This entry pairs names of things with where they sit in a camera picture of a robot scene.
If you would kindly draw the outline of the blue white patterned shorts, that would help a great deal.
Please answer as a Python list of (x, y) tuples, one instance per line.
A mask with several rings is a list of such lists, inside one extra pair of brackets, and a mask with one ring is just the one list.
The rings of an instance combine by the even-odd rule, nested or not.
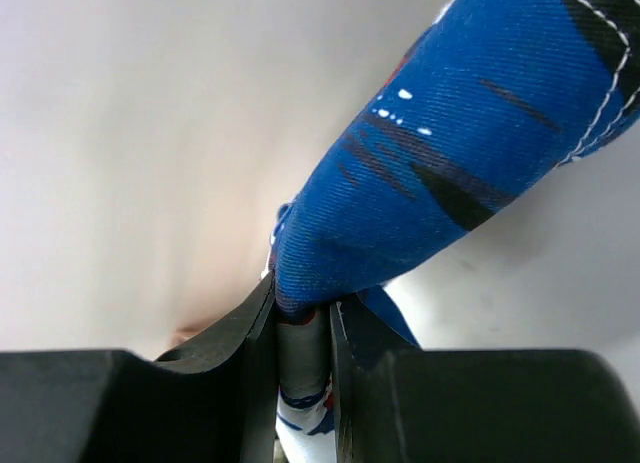
[(392, 279), (639, 117), (639, 0), (451, 0), (283, 205), (276, 433), (336, 458), (325, 307), (354, 293), (405, 340)]

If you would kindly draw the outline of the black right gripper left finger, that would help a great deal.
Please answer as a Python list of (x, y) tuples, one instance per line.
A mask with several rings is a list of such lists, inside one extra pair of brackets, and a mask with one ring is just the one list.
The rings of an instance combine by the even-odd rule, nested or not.
[(118, 350), (1, 357), (5, 462), (269, 462), (273, 284), (149, 361)]

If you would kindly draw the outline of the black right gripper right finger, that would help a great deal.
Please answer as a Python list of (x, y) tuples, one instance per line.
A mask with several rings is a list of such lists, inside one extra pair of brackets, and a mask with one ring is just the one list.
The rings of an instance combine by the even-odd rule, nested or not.
[(612, 368), (572, 349), (424, 351), (356, 296), (330, 309), (341, 462), (636, 463)]

